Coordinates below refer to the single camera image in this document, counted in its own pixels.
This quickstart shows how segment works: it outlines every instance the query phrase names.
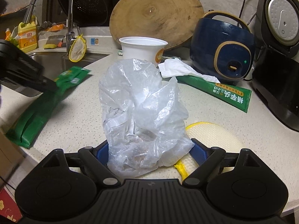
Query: yellow flower pattern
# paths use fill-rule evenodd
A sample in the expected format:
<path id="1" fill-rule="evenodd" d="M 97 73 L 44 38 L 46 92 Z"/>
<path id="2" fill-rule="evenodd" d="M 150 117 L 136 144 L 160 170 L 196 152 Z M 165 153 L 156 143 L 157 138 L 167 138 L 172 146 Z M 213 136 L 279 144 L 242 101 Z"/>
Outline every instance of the yellow flower pattern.
<path id="1" fill-rule="evenodd" d="M 9 219 L 9 220 L 11 220 L 11 221 L 13 221 L 13 222 L 16 222 L 16 219 L 13 218 L 13 215 L 11 215 L 11 217 L 10 217 L 10 216 L 7 216 L 7 219 Z"/>
<path id="2" fill-rule="evenodd" d="M 4 203 L 3 203 L 3 200 L 0 200 L 0 210 L 3 210 L 4 209 Z"/>

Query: yellow bottle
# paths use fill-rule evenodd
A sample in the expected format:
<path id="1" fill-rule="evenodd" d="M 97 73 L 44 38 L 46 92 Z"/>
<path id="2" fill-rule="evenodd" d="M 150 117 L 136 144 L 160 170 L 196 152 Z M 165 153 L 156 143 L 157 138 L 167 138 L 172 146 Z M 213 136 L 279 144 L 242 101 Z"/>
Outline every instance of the yellow bottle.
<path id="1" fill-rule="evenodd" d="M 18 27 L 19 47 L 24 53 L 37 48 L 35 16 L 30 24 L 20 23 Z"/>
<path id="2" fill-rule="evenodd" d="M 6 29 L 6 31 L 5 31 L 5 40 L 7 40 L 7 41 L 10 41 L 10 39 L 11 39 L 11 31 L 10 31 L 10 29 L 8 28 L 8 29 Z"/>

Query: white napkin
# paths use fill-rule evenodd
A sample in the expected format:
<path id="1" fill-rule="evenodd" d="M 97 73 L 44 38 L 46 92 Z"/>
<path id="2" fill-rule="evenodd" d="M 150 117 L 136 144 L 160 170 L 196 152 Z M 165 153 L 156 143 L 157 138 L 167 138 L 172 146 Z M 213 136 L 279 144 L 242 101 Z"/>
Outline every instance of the white napkin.
<path id="1" fill-rule="evenodd" d="M 202 75 L 178 58 L 166 59 L 164 63 L 160 63 L 158 67 L 163 78 L 191 75 L 200 77 L 208 82 L 220 83 L 216 77 Z"/>

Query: green plastic wrapper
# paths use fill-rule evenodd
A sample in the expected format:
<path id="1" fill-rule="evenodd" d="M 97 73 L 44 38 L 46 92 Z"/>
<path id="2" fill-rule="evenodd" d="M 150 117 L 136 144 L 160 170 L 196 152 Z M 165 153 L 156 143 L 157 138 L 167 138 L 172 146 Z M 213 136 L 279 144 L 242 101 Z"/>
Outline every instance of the green plastic wrapper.
<path id="1" fill-rule="evenodd" d="M 226 84 L 207 82 L 202 78 L 194 76 L 177 76 L 179 82 L 183 82 L 247 113 L 251 90 Z"/>
<path id="2" fill-rule="evenodd" d="M 73 66 L 61 73 L 54 80 L 58 90 L 47 91 L 38 97 L 9 129 L 6 137 L 19 146 L 29 148 L 49 120 L 54 108 L 63 99 L 65 91 L 79 85 L 89 72 L 90 70 L 85 68 Z"/>

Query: rice cooker handle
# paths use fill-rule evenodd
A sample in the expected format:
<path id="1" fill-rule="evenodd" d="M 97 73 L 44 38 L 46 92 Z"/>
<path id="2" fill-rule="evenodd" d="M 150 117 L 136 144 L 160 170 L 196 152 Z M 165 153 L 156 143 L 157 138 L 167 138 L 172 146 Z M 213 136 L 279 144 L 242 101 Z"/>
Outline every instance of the rice cooker handle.
<path id="1" fill-rule="evenodd" d="M 236 17 L 235 15 L 232 15 L 230 13 L 226 13 L 226 12 L 222 12 L 222 11 L 210 11 L 210 12 L 207 12 L 203 18 L 213 18 L 217 15 L 220 15 L 220 16 L 224 16 L 224 17 L 227 17 L 227 18 L 231 18 L 232 20 L 235 20 L 236 22 L 238 22 L 241 27 L 243 29 L 246 29 L 250 32 L 250 29 L 248 27 L 248 25 L 241 19 L 239 19 L 238 17 Z"/>

